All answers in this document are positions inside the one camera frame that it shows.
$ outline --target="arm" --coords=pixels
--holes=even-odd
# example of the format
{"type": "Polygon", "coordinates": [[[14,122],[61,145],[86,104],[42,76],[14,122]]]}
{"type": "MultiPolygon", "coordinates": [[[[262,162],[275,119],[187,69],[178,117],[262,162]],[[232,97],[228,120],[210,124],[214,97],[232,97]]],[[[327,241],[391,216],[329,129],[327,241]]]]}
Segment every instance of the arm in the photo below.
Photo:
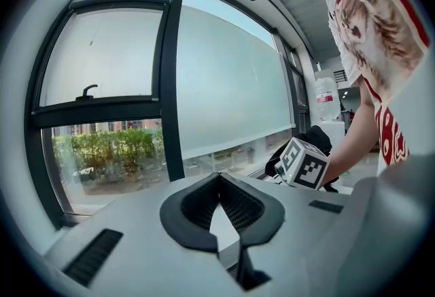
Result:
{"type": "Polygon", "coordinates": [[[355,113],[352,125],[344,141],[330,155],[330,164],[322,185],[343,174],[358,163],[379,139],[375,121],[375,107],[370,93],[362,78],[358,79],[361,94],[361,105],[355,113]]]}

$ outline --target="black recessed opening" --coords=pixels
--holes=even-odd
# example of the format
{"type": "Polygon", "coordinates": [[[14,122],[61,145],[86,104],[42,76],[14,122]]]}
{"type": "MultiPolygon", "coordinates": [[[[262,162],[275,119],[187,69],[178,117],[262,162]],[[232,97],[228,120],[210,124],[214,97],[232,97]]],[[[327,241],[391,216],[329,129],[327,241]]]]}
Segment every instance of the black recessed opening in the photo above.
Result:
{"type": "Polygon", "coordinates": [[[218,241],[209,231],[219,203],[240,236],[237,273],[231,275],[250,290],[270,280],[253,268],[247,248],[267,243],[281,227],[285,210],[277,199],[228,174],[212,173],[170,195],[160,208],[160,221],[181,246],[218,254],[218,241]]]}
{"type": "Polygon", "coordinates": [[[309,206],[316,207],[324,211],[329,211],[330,213],[340,213],[343,210],[342,205],[327,203],[321,200],[313,200],[311,203],[309,203],[309,206]]]}
{"type": "Polygon", "coordinates": [[[83,286],[88,286],[95,278],[112,250],[121,240],[122,233],[115,230],[102,230],[64,269],[64,273],[83,286]]]}

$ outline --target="woman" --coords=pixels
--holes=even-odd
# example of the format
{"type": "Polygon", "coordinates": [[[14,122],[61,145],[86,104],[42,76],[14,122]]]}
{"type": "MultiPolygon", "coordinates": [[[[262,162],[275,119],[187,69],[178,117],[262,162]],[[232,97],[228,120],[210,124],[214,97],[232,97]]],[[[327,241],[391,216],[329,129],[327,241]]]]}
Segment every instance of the woman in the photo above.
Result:
{"type": "Polygon", "coordinates": [[[418,88],[418,83],[407,86],[408,82],[422,82],[423,72],[434,74],[430,66],[433,57],[428,56],[433,33],[430,37],[422,23],[425,14],[418,8],[418,1],[326,0],[326,3],[343,67],[349,84],[358,83],[361,105],[345,139],[330,156],[323,183],[355,165],[377,139],[381,146],[378,173],[405,160],[410,151],[432,151],[435,140],[422,139],[413,133],[415,118],[410,115],[410,107],[405,109],[397,101],[394,103],[397,96],[404,97],[401,92],[407,92],[409,97],[415,91],[412,88],[418,88]],[[417,70],[420,75],[414,78],[417,70]],[[406,127],[407,135],[402,134],[401,126],[406,127]]]}

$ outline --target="white bottle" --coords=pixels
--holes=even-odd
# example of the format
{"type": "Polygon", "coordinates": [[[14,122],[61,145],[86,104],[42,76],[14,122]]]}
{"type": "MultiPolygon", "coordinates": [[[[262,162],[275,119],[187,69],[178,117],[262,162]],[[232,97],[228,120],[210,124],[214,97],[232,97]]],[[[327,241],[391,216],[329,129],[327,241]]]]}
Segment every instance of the white bottle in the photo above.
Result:
{"type": "Polygon", "coordinates": [[[339,119],[341,106],[335,81],[331,77],[319,78],[315,82],[315,90],[321,120],[339,119]]]}

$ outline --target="window handle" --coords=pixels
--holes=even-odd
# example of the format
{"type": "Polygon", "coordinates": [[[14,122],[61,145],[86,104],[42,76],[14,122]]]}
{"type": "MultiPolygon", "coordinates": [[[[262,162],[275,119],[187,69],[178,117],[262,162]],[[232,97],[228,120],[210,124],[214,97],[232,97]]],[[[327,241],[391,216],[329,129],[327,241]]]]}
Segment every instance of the window handle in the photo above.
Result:
{"type": "Polygon", "coordinates": [[[96,88],[96,87],[98,87],[98,84],[91,84],[90,86],[87,86],[85,89],[83,89],[83,95],[81,97],[75,98],[75,100],[79,101],[79,100],[93,99],[94,98],[93,95],[88,95],[88,90],[90,90],[91,88],[96,88]]]}

